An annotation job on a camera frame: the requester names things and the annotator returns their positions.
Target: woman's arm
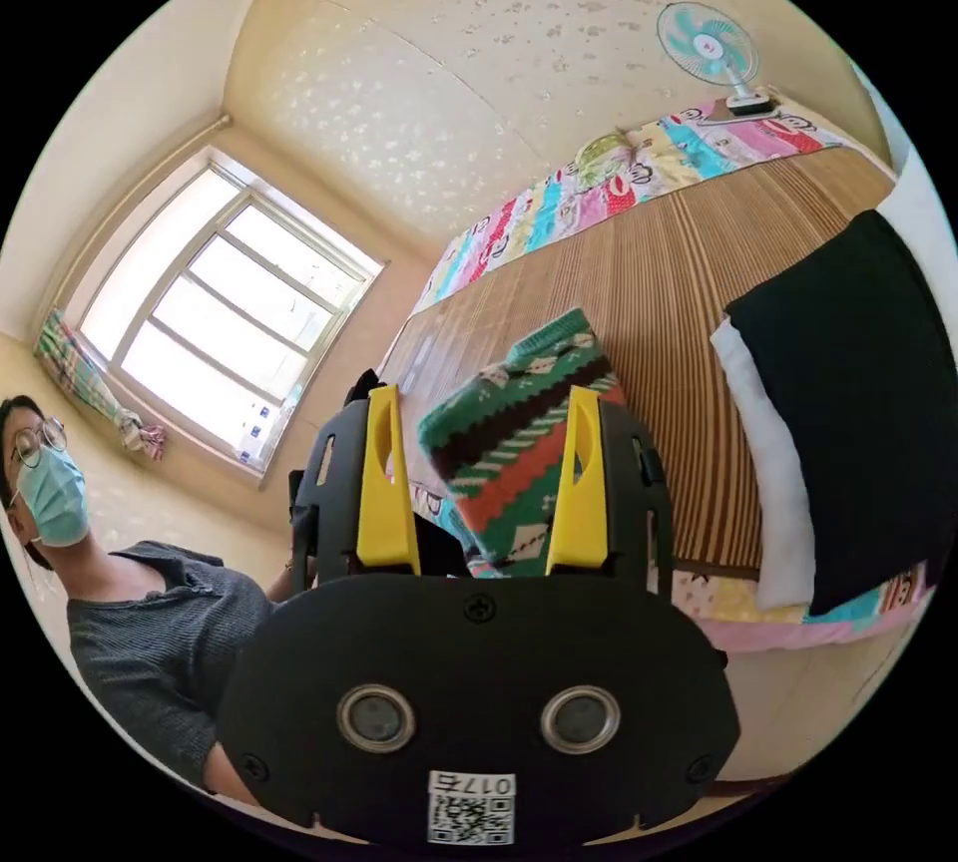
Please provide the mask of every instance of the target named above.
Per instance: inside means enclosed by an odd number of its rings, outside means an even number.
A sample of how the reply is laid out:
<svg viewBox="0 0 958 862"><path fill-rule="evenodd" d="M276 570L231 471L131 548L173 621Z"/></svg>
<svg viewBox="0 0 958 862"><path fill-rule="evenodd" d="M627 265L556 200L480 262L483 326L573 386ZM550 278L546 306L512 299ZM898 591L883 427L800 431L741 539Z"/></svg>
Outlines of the woman's arm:
<svg viewBox="0 0 958 862"><path fill-rule="evenodd" d="M233 764L218 742L210 750L207 761L203 765L203 783L210 792L215 792L217 795L224 795L228 799L235 799L246 805L259 806L252 797L252 793L243 785L240 774L233 768Z"/></svg>
<svg viewBox="0 0 958 862"><path fill-rule="evenodd" d="M310 556L306 560L306 588L312 586L316 578L316 560ZM266 598L271 603L285 603L293 596L292 591L292 559L286 562L280 574L266 587Z"/></svg>

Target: curtain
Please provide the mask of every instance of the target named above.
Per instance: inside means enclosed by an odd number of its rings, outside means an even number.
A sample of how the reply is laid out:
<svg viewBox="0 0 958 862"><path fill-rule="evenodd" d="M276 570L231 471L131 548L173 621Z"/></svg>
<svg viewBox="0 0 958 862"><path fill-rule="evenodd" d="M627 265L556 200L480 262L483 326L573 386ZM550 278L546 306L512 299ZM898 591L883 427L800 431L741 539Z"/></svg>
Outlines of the curtain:
<svg viewBox="0 0 958 862"><path fill-rule="evenodd" d="M136 413L120 405L59 310L50 311L33 353L64 393L92 406L113 423L128 450L142 450L152 460L163 457L164 428L145 426Z"/></svg>

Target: bed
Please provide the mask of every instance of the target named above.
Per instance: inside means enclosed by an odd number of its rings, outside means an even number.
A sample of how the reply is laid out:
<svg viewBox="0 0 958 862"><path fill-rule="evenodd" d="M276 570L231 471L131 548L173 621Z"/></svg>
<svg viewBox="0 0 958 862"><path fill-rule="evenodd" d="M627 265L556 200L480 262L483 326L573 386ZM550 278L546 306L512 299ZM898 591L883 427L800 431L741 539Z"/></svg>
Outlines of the bed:
<svg viewBox="0 0 958 862"><path fill-rule="evenodd" d="M637 149L627 172L584 190L568 165L465 231L380 367L401 393L414 507L450 528L451 503L415 424L515 340L582 306L663 456L674 601L730 652L877 635L915 620L930 595L917 566L823 617L755 605L754 471L709 337L726 302L805 257L894 186L877 158L772 92L782 102L776 120L701 125L709 102L666 115L630 132Z"/></svg>

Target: striped knit sweater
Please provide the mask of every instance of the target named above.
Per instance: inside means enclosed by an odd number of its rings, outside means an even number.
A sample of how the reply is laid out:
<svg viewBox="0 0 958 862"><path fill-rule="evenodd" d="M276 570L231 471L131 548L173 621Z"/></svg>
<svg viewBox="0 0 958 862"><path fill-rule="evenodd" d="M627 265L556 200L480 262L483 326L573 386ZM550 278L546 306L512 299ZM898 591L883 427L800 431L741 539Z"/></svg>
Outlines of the striped knit sweater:
<svg viewBox="0 0 958 862"><path fill-rule="evenodd" d="M504 576L545 572L573 386L625 402L581 309L521 340L419 423L463 523Z"/></svg>

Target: face mask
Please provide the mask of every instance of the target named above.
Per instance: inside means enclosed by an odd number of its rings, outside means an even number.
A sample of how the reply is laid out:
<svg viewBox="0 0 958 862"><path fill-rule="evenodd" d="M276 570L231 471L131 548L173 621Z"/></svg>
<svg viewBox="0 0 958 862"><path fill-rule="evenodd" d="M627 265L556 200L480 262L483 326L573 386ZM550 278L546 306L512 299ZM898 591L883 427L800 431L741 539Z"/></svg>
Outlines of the face mask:
<svg viewBox="0 0 958 862"><path fill-rule="evenodd" d="M37 465L21 467L17 493L27 504L44 546L74 546L90 532L86 481L66 450L41 446Z"/></svg>

